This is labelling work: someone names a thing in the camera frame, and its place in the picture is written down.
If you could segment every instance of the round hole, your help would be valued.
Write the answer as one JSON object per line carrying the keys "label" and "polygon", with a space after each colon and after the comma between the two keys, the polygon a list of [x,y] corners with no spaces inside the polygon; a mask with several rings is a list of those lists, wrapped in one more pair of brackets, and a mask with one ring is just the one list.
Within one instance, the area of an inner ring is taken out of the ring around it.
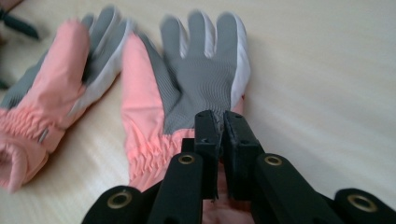
{"label": "round hole", "polygon": [[359,194],[348,195],[347,200],[353,206],[364,212],[373,213],[378,210],[378,207],[373,203],[373,201]]}
{"label": "round hole", "polygon": [[130,203],[131,200],[131,192],[123,190],[111,195],[111,197],[107,200],[107,206],[113,209],[119,209]]}
{"label": "round hole", "polygon": [[191,156],[191,155],[185,155],[185,156],[179,157],[178,161],[181,164],[188,165],[188,164],[192,164],[195,161],[195,158],[193,156]]}
{"label": "round hole", "polygon": [[264,160],[270,165],[278,166],[282,164],[282,160],[276,156],[267,156]]}

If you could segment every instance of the glove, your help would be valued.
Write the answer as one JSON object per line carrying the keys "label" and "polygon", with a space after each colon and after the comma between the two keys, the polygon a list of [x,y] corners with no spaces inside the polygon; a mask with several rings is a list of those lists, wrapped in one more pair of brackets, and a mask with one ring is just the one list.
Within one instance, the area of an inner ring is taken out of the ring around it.
{"label": "glove", "polygon": [[48,53],[0,104],[1,187],[13,192],[32,179],[66,129],[101,98],[120,72],[133,29],[114,7],[97,21],[89,15],[60,26]]}
{"label": "glove", "polygon": [[[224,13],[215,31],[206,14],[195,11],[189,29],[188,41],[178,19],[164,20],[163,57],[144,35],[130,35],[125,44],[121,116],[130,186],[141,191],[163,179],[182,139],[194,137],[195,114],[210,109],[221,122],[225,110],[242,113],[250,76],[243,23]],[[216,214],[209,220],[216,220]]]}

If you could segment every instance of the wooden table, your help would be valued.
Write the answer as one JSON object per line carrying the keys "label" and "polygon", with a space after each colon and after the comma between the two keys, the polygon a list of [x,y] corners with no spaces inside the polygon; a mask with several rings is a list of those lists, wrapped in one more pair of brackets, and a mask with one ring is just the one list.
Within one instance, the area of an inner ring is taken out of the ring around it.
{"label": "wooden table", "polygon": [[[157,46],[165,14],[186,22],[196,8],[213,21],[235,12],[252,67],[245,115],[264,149],[289,159],[318,192],[363,189],[396,209],[396,2],[26,0],[12,13],[44,36],[0,27],[2,79],[18,80],[64,20],[97,15],[108,2]],[[128,183],[124,136],[117,79],[33,181],[0,190],[0,223],[79,223],[101,193]]]}

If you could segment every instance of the black tool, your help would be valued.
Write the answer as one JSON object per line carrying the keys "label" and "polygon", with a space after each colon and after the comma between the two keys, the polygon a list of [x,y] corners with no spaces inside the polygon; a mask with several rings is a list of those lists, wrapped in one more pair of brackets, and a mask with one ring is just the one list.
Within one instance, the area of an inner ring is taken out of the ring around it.
{"label": "black tool", "polygon": [[39,39],[38,32],[33,25],[9,15],[2,8],[0,8],[0,21],[4,21],[5,26],[13,30],[28,35],[34,39]]}
{"label": "black tool", "polygon": [[8,85],[0,79],[0,90],[8,88]]}
{"label": "black tool", "polygon": [[[251,201],[257,224],[396,223],[396,212],[365,191],[341,189],[334,200],[317,193],[288,160],[264,152],[243,116],[224,113],[221,144],[214,124],[211,111],[197,114],[195,138],[183,140],[162,183],[143,193],[108,190],[83,223],[200,223],[202,199],[216,200],[218,158],[224,160],[230,198]],[[122,196],[128,194],[135,200]]]}

